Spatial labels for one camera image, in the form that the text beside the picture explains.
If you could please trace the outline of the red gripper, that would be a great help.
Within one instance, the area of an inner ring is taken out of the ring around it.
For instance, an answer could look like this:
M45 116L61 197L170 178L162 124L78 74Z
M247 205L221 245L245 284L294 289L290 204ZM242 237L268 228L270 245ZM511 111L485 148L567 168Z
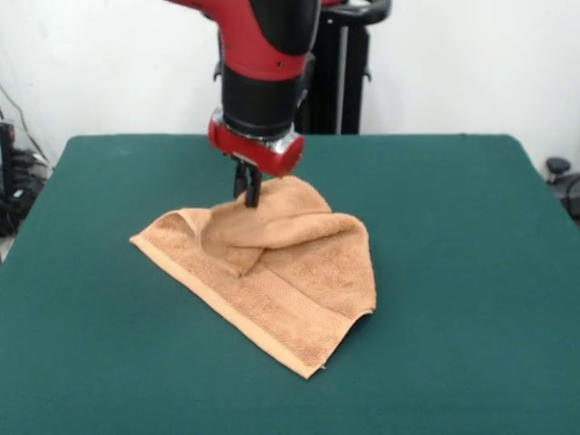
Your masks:
M261 141L237 135L220 118L209 122L208 139L223 154L238 159L233 197L238 198L246 192L247 208L258 207L261 172L278 178L291 174L305 149L305 138L293 130L281 139ZM244 162L251 166L246 169Z

